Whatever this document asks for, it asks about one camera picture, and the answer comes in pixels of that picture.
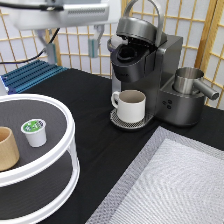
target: single-serve coffee machine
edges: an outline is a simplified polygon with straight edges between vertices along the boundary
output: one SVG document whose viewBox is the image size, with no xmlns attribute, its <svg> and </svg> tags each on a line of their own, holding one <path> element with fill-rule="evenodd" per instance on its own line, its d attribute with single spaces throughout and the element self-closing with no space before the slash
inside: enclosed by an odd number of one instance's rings
<svg viewBox="0 0 224 224">
<path fill-rule="evenodd" d="M 117 36 L 128 43 L 112 50 L 113 91 L 138 90 L 146 96 L 146 117 L 138 124 L 125 124 L 111 113 L 112 122 L 124 129 L 141 128 L 152 118 L 176 126 L 191 126 L 200 120 L 206 96 L 219 94 L 205 85 L 203 72 L 195 68 L 178 70 L 183 38 L 165 34 L 161 6 L 149 0 L 158 13 L 158 27 L 129 17 L 135 2 L 126 7 L 117 27 Z"/>
</svg>

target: gray mat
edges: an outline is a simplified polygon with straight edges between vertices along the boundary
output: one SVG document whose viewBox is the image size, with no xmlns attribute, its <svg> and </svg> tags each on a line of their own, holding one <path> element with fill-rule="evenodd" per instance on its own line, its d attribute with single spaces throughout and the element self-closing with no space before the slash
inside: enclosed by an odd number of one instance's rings
<svg viewBox="0 0 224 224">
<path fill-rule="evenodd" d="M 109 224 L 224 221 L 224 161 L 165 139 Z"/>
<path fill-rule="evenodd" d="M 66 152 L 58 161 L 27 180 L 0 188 L 0 220 L 33 213 L 61 194 L 72 175 L 72 161 Z"/>
<path fill-rule="evenodd" d="M 138 154 L 138 156 L 133 160 L 133 162 L 121 176 L 119 181 L 106 196 L 106 198 L 102 201 L 96 211 L 92 214 L 90 219 L 87 221 L 87 224 L 109 223 L 116 209 L 119 207 L 127 193 L 130 191 L 136 180 L 139 178 L 147 164 L 152 159 L 159 146 L 166 138 L 193 149 L 205 152 L 216 158 L 224 159 L 224 153 L 218 149 L 159 127 Z"/>
<path fill-rule="evenodd" d="M 28 120 L 46 121 L 47 142 L 39 148 L 32 148 L 21 126 Z M 24 166 L 43 156 L 62 139 L 67 123 L 64 114 L 55 106 L 34 100 L 15 100 L 0 103 L 0 126 L 12 129 L 20 153 L 19 162 L 12 168 Z"/>
</svg>

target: coffee maker drip tray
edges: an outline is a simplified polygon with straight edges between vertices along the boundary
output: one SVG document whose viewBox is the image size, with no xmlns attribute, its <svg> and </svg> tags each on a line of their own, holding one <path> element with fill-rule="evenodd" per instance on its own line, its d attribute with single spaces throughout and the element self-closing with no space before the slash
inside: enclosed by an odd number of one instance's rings
<svg viewBox="0 0 224 224">
<path fill-rule="evenodd" d="M 125 131 L 137 131 L 141 128 L 144 128 L 153 119 L 153 117 L 153 115 L 146 113 L 145 118 L 143 120 L 137 123 L 130 124 L 119 119 L 119 117 L 117 116 L 116 109 L 112 110 L 110 113 L 110 120 L 112 121 L 112 123 L 116 127 L 121 128 Z"/>
</svg>

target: mug on drip tray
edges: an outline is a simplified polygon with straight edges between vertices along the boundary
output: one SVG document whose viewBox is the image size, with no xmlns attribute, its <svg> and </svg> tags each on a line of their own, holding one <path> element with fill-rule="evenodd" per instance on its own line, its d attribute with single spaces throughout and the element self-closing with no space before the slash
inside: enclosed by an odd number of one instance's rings
<svg viewBox="0 0 224 224">
<path fill-rule="evenodd" d="M 111 101 L 117 109 L 117 116 L 120 120 L 132 124 L 144 119 L 146 103 L 144 93 L 137 90 L 114 92 Z"/>
</svg>

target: stainless steel pitcher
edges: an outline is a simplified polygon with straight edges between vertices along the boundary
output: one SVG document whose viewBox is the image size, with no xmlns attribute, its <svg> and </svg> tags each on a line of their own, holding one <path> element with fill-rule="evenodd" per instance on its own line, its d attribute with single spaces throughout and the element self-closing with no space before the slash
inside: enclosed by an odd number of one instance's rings
<svg viewBox="0 0 224 224">
<path fill-rule="evenodd" d="M 204 72 L 197 68 L 179 68 L 176 71 L 174 89 L 182 94 L 192 95 L 197 93 L 197 90 L 202 92 L 211 100 L 216 100 L 219 93 L 206 85 L 201 79 Z"/>
</svg>

